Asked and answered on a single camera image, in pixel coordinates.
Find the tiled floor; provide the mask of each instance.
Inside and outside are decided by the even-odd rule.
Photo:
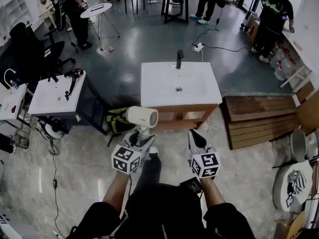
[[[281,215],[272,200],[277,172],[272,166],[281,164],[289,154],[287,141],[282,139],[231,151],[219,109],[209,122],[222,125],[220,131],[211,129],[210,137],[220,153],[222,168],[218,177],[226,201],[233,203],[246,216],[256,238],[272,238],[274,220]],[[200,130],[207,132],[208,125],[204,124]],[[112,181],[115,171],[111,168],[110,155],[121,139],[116,138],[109,148],[108,140],[109,136],[103,136],[92,127],[74,127],[59,143],[60,154],[55,157],[57,225],[64,236],[70,232],[79,213],[86,212],[91,204],[102,200]],[[161,182],[178,185],[193,177],[186,160],[189,153],[187,130],[158,131],[155,145],[162,161]],[[27,150],[18,149],[14,156],[0,153],[5,163],[1,205],[33,225],[44,239],[54,238],[52,228],[56,216],[52,187],[54,166],[48,147],[39,132],[32,130]],[[132,176],[133,189],[140,172],[141,168]],[[82,214],[78,216],[76,224],[82,217]]]

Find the office chair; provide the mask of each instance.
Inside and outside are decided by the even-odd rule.
[[[59,68],[71,61],[75,63],[75,59],[68,58],[64,61],[59,59],[64,42],[54,42],[52,33],[56,29],[46,34],[49,36],[51,45],[47,48],[35,36],[30,26],[26,27],[24,23],[18,23],[10,32],[12,50],[15,61],[22,64],[24,70],[33,78],[33,82],[49,77],[54,78],[54,74],[61,75]]]

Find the backpack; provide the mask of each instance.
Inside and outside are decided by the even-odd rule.
[[[113,138],[115,136],[121,135],[122,132],[131,130],[135,127],[135,124],[128,122],[126,119],[126,110],[128,108],[120,108],[115,110],[110,110],[106,115],[106,123],[113,133],[111,139],[108,143],[108,147],[110,146]]]

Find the glossy floor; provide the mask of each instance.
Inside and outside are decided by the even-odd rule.
[[[222,163],[218,177],[224,188],[218,182],[217,186],[224,191],[226,201],[245,215],[256,238],[272,239],[274,220],[282,215],[273,205],[272,188],[277,170],[272,166],[281,164],[289,155],[288,142],[282,139],[230,151],[219,109],[209,122],[222,126],[222,130],[210,130]],[[207,132],[208,125],[205,123],[200,130]],[[109,138],[92,127],[75,127],[59,143],[60,154],[54,158],[59,206],[57,225],[64,236],[70,232],[79,213],[85,213],[90,205],[103,199],[115,175],[111,153],[121,138],[115,138],[108,148]],[[194,176],[186,160],[187,130],[156,132],[155,146],[159,148],[162,162],[161,182],[178,185]],[[34,226],[42,239],[54,238],[52,228],[56,230],[54,166],[48,147],[39,132],[32,130],[27,150],[17,149],[14,156],[0,153],[5,165],[1,205]],[[141,168],[132,174],[132,189],[140,172]],[[75,224],[79,224],[82,217],[80,214]]]
[[[88,0],[93,6],[101,1]],[[98,39],[91,28],[90,42],[94,46],[82,51],[70,45],[65,31],[56,33],[56,40],[64,40],[63,58],[74,57],[76,68],[87,71],[92,83],[105,98],[113,105],[140,102],[141,63],[176,61],[177,50],[184,52],[183,61],[201,61],[201,53],[193,52],[192,43],[207,29],[215,29],[216,19],[221,8],[216,6],[210,25],[200,25],[190,19],[189,24],[173,21],[164,24],[164,16],[160,14],[161,2],[146,3],[145,10],[139,1],[139,14],[136,8],[132,11],[128,0],[128,13],[125,13],[124,1],[113,2],[113,6],[105,14],[114,25],[121,37],[117,39],[102,39],[102,46],[111,44],[114,51],[107,49],[101,52],[98,48]],[[198,0],[189,0],[189,13],[195,13]],[[223,47],[239,50],[242,47],[250,49],[248,35],[240,29],[245,14],[234,5],[227,5],[220,18],[219,31],[208,31],[198,39],[211,47]],[[102,17],[102,35],[114,36],[116,33]],[[73,32],[70,37],[76,43]],[[243,49],[239,52],[230,52],[223,49],[204,47],[203,61],[210,62],[218,86],[223,95],[229,93],[291,93],[291,88],[285,86],[280,89],[274,70],[270,65],[261,63],[257,56]],[[64,72],[71,68],[71,64],[64,67]]]

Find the shelf unit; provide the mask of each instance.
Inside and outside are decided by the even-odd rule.
[[[19,22],[32,22],[32,16],[25,0],[11,0],[0,5],[0,46],[9,40],[11,29]]]

